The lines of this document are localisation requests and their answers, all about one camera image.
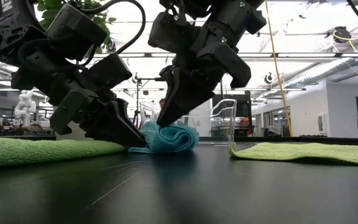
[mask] clear plastic container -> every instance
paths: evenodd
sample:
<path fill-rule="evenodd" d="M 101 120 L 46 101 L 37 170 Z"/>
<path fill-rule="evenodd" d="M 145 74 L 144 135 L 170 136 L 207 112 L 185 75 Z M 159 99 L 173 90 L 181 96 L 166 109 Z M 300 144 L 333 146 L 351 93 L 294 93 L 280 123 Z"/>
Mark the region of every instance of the clear plastic container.
<path fill-rule="evenodd" d="M 177 119 L 174 125 L 194 128 L 200 136 L 200 144 L 232 144 L 234 142 L 234 130 L 236 126 L 237 101 L 233 99 L 221 100 L 213 108 L 207 106 L 208 103 L 203 105 L 190 111 L 189 115 Z M 140 123 L 144 124 L 148 121 L 156 121 L 158 112 L 141 103 Z"/>

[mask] white robot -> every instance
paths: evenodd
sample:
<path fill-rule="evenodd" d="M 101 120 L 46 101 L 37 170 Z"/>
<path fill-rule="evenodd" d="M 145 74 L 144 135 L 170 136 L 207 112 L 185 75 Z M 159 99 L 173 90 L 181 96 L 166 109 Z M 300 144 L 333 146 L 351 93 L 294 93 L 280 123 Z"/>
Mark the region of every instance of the white robot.
<path fill-rule="evenodd" d="M 23 124 L 23 126 L 30 126 L 31 114 L 37 110 L 37 105 L 31 100 L 33 91 L 22 90 L 19 95 L 19 103 L 15 107 L 14 126 Z"/>

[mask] folded blue towel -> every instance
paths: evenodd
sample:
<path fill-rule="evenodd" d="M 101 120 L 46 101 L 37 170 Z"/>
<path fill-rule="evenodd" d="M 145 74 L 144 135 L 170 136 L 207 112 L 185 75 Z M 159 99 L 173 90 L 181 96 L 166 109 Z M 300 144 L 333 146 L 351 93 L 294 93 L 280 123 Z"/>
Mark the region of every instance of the folded blue towel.
<path fill-rule="evenodd" d="M 198 143 L 199 135 L 188 126 L 168 126 L 161 128 L 156 122 L 147 122 L 140 129 L 147 147 L 131 147 L 129 152 L 147 154 L 163 154 L 186 152 L 192 150 Z"/>

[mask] table surface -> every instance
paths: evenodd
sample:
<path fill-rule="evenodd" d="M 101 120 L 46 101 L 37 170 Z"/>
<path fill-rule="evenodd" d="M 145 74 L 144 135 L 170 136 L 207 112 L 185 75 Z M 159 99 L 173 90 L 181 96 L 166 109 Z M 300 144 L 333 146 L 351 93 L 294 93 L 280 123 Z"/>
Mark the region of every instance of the table surface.
<path fill-rule="evenodd" d="M 212 145 L 6 167 L 0 223 L 353 224 L 358 167 L 237 160 Z"/>

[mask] green towel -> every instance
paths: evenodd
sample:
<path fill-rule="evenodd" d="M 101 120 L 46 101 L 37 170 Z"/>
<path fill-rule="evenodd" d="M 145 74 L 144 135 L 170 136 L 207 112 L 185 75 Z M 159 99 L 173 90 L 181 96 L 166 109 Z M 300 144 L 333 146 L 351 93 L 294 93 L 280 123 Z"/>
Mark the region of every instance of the green towel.
<path fill-rule="evenodd" d="M 0 166 L 78 159 L 123 150 L 121 145 L 104 141 L 30 141 L 0 138 Z"/>
<path fill-rule="evenodd" d="M 230 146 L 230 155 L 243 159 L 290 161 L 300 158 L 322 158 L 358 164 L 358 146 L 339 146 L 320 143 L 262 143 L 237 152 L 234 151 L 234 148 L 235 144 Z"/>

